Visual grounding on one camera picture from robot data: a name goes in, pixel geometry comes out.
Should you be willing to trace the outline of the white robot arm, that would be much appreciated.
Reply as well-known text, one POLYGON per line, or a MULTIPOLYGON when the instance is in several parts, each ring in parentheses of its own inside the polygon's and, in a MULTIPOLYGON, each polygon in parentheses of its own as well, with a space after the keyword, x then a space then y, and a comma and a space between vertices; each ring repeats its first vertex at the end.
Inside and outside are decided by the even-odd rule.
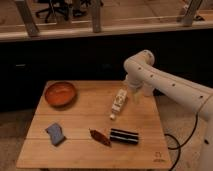
POLYGON ((153 67, 155 57, 143 50, 124 61, 125 82, 137 91, 144 87, 147 95, 154 89, 191 109, 207 122, 197 171, 213 171, 213 88, 177 77, 153 67))

